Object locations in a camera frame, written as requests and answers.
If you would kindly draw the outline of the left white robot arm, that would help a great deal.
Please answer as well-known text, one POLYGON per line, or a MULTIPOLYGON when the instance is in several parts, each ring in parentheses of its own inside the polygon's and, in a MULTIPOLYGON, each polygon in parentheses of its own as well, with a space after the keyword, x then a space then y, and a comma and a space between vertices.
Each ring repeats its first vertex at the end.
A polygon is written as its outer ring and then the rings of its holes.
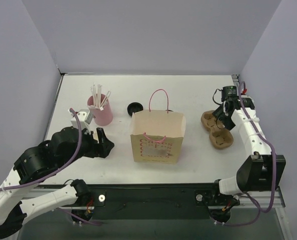
POLYGON ((15 161, 0 186, 0 239, 18 232, 31 219, 65 205, 88 204, 92 194, 82 179, 51 193, 24 200, 24 196, 39 183, 59 173, 76 160, 106 158, 114 143, 104 129, 96 129, 98 139, 87 129, 65 127, 37 146, 30 147, 15 161))

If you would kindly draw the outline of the pink and cream paper bag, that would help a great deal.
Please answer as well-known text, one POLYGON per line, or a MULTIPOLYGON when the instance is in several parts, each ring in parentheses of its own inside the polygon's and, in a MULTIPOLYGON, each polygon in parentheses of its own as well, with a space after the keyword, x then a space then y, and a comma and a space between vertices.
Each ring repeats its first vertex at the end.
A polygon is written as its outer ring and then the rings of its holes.
MULTIPOLYGON (((166 109, 169 110, 169 96, 164 89, 157 89, 166 95, 166 109)), ((133 113, 130 124, 130 142, 133 160, 138 163, 178 162, 186 132, 186 118, 183 113, 152 109, 133 113)))

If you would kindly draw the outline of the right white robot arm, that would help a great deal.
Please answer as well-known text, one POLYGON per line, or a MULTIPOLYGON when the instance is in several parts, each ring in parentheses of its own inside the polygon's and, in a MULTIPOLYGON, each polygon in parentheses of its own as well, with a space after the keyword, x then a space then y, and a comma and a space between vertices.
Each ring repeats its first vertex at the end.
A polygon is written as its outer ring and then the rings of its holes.
POLYGON ((221 204, 228 195, 249 191, 270 191, 273 194, 284 172, 286 159, 278 155, 266 139, 253 99, 241 94, 235 85, 224 86, 221 104, 213 115, 226 130, 238 131, 245 147, 246 160, 235 176, 219 180, 219 186, 210 191, 211 200, 221 204))

